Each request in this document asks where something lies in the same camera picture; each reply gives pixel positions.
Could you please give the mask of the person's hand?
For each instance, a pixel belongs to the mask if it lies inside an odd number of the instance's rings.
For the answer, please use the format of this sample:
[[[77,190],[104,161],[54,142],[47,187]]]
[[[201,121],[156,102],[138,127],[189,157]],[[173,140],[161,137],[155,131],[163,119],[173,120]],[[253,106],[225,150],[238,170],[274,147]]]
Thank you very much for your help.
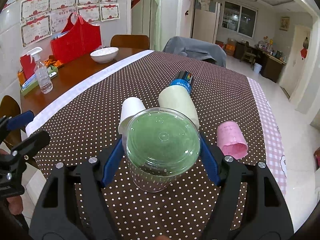
[[[8,209],[12,215],[20,215],[23,212],[23,201],[21,196],[7,198]]]

